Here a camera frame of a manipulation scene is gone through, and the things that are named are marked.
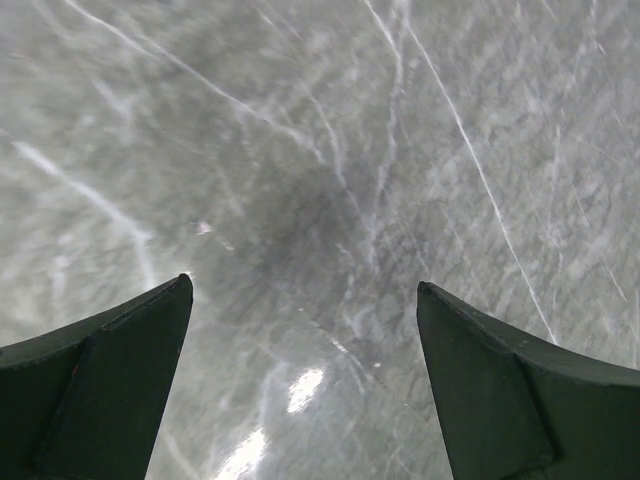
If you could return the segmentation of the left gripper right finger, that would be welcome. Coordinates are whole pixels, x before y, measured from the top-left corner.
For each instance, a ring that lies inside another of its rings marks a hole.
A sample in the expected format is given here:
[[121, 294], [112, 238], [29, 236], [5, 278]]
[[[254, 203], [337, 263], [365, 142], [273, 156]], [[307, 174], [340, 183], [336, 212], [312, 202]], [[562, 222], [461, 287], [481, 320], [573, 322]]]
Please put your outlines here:
[[636, 479], [639, 373], [495, 319], [433, 283], [417, 325], [456, 479]]

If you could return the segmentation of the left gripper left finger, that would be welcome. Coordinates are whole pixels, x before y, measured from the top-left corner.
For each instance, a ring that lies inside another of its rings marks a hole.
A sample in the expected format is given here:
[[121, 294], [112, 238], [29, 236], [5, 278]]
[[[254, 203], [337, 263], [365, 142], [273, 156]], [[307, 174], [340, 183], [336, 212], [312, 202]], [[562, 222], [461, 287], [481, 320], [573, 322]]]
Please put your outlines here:
[[2, 347], [2, 478], [144, 478], [192, 305], [192, 281], [181, 274]]

